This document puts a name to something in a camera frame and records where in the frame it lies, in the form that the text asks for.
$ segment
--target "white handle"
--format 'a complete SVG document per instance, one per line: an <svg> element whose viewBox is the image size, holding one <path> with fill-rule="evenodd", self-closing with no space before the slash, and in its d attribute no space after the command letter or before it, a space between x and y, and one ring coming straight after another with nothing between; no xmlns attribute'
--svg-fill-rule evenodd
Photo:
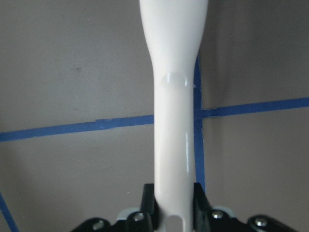
<svg viewBox="0 0 309 232"><path fill-rule="evenodd" d="M166 218L193 230L193 75L208 0L140 0L154 70L154 194Z"/></svg>

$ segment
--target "gray floor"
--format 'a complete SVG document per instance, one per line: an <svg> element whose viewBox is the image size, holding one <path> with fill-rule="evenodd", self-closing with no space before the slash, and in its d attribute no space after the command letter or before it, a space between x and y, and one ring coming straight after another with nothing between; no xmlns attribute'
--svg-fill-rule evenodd
<svg viewBox="0 0 309 232"><path fill-rule="evenodd" d="M306 0L211 0L203 107L309 97L308 12ZM0 31L0 132L153 113L137 0L1 1ZM205 119L211 203L307 231L308 116ZM153 182L153 146L153 125L2 142L0 191L21 232L113 222Z"/></svg>

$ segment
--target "screw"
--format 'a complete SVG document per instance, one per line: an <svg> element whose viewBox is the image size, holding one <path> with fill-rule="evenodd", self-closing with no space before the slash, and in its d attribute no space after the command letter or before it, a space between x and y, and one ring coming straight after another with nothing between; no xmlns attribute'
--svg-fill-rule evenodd
<svg viewBox="0 0 309 232"><path fill-rule="evenodd" d="M142 221L144 219L143 213L136 213L133 217L134 221Z"/></svg>
<svg viewBox="0 0 309 232"><path fill-rule="evenodd" d="M256 224L257 226L260 226L260 227L265 227L265 226L267 225L266 219L264 219L264 218L262 218L262 217L256 218L254 222L255 222L255 224Z"/></svg>
<svg viewBox="0 0 309 232"><path fill-rule="evenodd" d="M224 214L221 210L215 210L212 213L212 217L215 218L215 219L221 219L221 218L223 218L223 216L224 216Z"/></svg>
<svg viewBox="0 0 309 232"><path fill-rule="evenodd" d="M99 229L102 229L104 227L104 221L100 220L98 222L96 222L95 224L92 225L92 229L94 231L97 231Z"/></svg>

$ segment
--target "blue line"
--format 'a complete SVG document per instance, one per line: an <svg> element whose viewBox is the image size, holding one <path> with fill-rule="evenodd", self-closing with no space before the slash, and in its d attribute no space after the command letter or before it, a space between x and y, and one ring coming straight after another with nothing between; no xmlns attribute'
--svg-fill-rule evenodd
<svg viewBox="0 0 309 232"><path fill-rule="evenodd" d="M309 107L309 98L298 98L281 101L269 101L261 103L251 103L243 105L233 105L219 107L215 109L206 109L199 112L199 117L220 117L220 116L231 116L241 114L251 114L258 112L274 111L274 110L287 110Z"/></svg>
<svg viewBox="0 0 309 232"><path fill-rule="evenodd" d="M194 155L195 170L197 182L199 182L205 191L205 167L204 167L204 140L203 140L203 119L199 117L199 111L202 109L201 92L201 73L199 68L199 58L194 68Z"/></svg>
<svg viewBox="0 0 309 232"><path fill-rule="evenodd" d="M153 124L154 116L137 116L96 120L95 122L76 123L53 127L34 128L0 133L0 142L42 137L47 135L67 134L83 131L100 131L117 127Z"/></svg>
<svg viewBox="0 0 309 232"><path fill-rule="evenodd" d="M1 210L6 222L8 223L8 225L11 229L11 232L19 232L19 229L16 226L15 221L14 221L14 219L13 219L13 217L12 217L10 211L9 211L9 208L6 205L4 198L3 198L1 193L0 193L0 210Z"/></svg>

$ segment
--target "silver screw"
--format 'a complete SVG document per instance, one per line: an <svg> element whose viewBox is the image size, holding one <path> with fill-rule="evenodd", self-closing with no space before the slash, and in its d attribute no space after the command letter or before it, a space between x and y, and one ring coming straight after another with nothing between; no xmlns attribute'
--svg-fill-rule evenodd
<svg viewBox="0 0 309 232"><path fill-rule="evenodd" d="M256 218L254 222L255 222L255 224L256 224L257 226L260 226L260 227L265 227L265 226L267 225L266 219L264 219L264 218L262 218L262 217Z"/></svg>
<svg viewBox="0 0 309 232"><path fill-rule="evenodd" d="M104 227L104 221L100 220L98 222L96 222L95 224L92 225L92 229L94 231L97 231L99 229L102 229Z"/></svg>
<svg viewBox="0 0 309 232"><path fill-rule="evenodd" d="M144 214L143 213L136 213L133 217L135 221L142 221L144 219Z"/></svg>
<svg viewBox="0 0 309 232"><path fill-rule="evenodd" d="M224 214L221 210L215 210L212 213L212 217L215 218L215 219L221 219L221 218L223 218L223 216L224 216Z"/></svg>

